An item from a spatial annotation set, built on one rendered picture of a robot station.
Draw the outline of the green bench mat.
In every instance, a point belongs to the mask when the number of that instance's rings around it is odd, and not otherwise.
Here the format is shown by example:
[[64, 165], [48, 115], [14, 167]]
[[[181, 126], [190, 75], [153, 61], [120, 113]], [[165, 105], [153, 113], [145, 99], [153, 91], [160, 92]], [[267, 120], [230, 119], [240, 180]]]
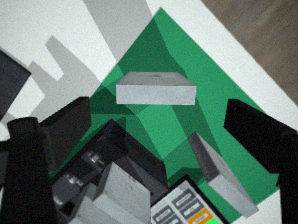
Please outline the green bench mat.
[[[195, 105], [116, 104], [115, 84], [128, 71], [180, 73], [197, 86]], [[113, 119], [164, 163], [168, 188], [187, 174], [232, 224], [243, 215], [207, 184], [187, 138], [196, 131], [225, 160], [256, 206], [279, 190], [279, 174], [270, 174], [223, 127], [228, 99], [265, 113], [160, 8], [90, 97], [92, 125], [58, 170], [49, 171], [50, 179]]]

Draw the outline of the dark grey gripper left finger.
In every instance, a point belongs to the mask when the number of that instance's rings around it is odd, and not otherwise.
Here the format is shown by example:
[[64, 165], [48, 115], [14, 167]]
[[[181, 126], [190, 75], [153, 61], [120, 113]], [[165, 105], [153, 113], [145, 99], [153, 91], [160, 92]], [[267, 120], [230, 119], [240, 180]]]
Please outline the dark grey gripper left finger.
[[91, 125], [87, 96], [40, 123], [36, 117], [7, 123], [10, 139], [0, 141], [0, 224], [59, 224], [49, 171], [57, 171]]

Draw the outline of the black status display screen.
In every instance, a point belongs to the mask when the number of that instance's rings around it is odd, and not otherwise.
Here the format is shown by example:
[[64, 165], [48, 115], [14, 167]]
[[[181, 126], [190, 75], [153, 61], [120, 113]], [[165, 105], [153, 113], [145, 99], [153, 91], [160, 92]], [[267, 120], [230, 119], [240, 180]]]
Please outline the black status display screen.
[[186, 174], [151, 204], [151, 224], [230, 224]]

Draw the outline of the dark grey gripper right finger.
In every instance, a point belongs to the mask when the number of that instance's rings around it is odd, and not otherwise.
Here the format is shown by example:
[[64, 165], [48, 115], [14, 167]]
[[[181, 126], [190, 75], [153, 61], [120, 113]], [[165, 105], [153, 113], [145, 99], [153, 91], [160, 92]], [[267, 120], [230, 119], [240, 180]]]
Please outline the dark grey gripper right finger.
[[298, 224], [297, 130], [239, 99], [228, 99], [224, 128], [270, 174], [279, 174], [282, 224]]

